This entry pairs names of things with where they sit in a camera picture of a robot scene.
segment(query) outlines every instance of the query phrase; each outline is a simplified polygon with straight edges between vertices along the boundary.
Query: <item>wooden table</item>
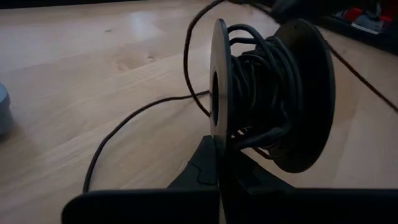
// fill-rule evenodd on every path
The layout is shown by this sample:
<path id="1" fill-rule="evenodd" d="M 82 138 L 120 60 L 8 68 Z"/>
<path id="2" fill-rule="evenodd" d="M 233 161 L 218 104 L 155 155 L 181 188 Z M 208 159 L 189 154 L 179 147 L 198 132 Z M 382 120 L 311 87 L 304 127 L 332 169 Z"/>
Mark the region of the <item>wooden table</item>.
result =
<path id="1" fill-rule="evenodd" d="M 0 11 L 0 82 L 9 90 L 16 121 L 0 139 L 0 223 L 59 223 L 63 206 L 81 193 L 104 136 L 148 102 L 188 93 L 183 41 L 193 15 L 208 3 L 138 1 Z M 208 89 L 211 36 L 219 17 L 229 25 L 250 24 L 264 36 L 278 28 L 247 6 L 225 3 L 211 11 L 193 34 L 190 76 L 196 91 Z M 322 32 L 398 104 L 397 57 Z M 253 151 L 246 153 L 294 186 L 398 188 L 398 115 L 333 62 L 335 120 L 318 162 L 304 173 L 287 174 Z M 201 100 L 209 104 L 207 97 Z M 209 127 L 192 100 L 146 111 L 110 140 L 92 189 L 167 186 Z"/>

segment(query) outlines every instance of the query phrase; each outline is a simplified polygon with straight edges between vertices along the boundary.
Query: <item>spool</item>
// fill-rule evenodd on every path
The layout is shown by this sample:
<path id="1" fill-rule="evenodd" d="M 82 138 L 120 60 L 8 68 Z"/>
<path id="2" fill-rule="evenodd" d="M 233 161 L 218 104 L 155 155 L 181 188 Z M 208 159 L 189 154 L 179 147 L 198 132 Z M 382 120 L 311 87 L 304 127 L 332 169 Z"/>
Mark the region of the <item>spool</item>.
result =
<path id="1" fill-rule="evenodd" d="M 0 83 L 0 135 L 5 134 L 12 128 L 10 102 L 6 87 Z"/>
<path id="2" fill-rule="evenodd" d="M 291 141 L 282 141 L 273 158 L 284 171 L 303 172 L 319 158 L 327 142 L 335 110 L 335 76 L 330 53 L 317 28 L 299 19 L 282 25 L 275 36 L 292 52 L 302 83 L 303 110 L 300 124 L 289 131 Z M 230 127 L 233 123 L 233 69 L 228 30 L 218 19 L 214 26 L 210 63 L 211 135 L 220 156 L 234 149 Z"/>

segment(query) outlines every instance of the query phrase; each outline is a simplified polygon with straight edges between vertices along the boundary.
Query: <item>wood grain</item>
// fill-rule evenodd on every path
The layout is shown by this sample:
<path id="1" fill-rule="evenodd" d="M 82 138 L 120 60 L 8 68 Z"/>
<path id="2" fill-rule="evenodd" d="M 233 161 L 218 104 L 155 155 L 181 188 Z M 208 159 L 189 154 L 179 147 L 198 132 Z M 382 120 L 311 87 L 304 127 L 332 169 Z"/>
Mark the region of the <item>wood grain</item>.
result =
<path id="1" fill-rule="evenodd" d="M 208 3 L 134 1 L 0 11 L 0 82 L 9 90 L 16 121 L 0 137 L 0 223 L 60 223 L 63 206 L 81 192 L 102 138 L 141 106 L 188 93 L 183 41 L 190 19 Z M 211 36 L 219 17 L 229 25 L 250 24 L 264 36 L 278 28 L 250 7 L 216 7 L 193 33 L 189 66 L 196 91 L 208 89 Z M 396 56 L 322 32 L 398 103 Z M 234 46 L 233 53 L 245 48 Z M 335 120 L 319 161 L 293 175 L 245 152 L 295 186 L 397 188 L 397 115 L 333 62 Z M 201 100 L 209 104 L 207 97 Z M 92 189 L 165 187 L 209 133 L 207 117 L 192 100 L 156 106 L 110 140 Z"/>

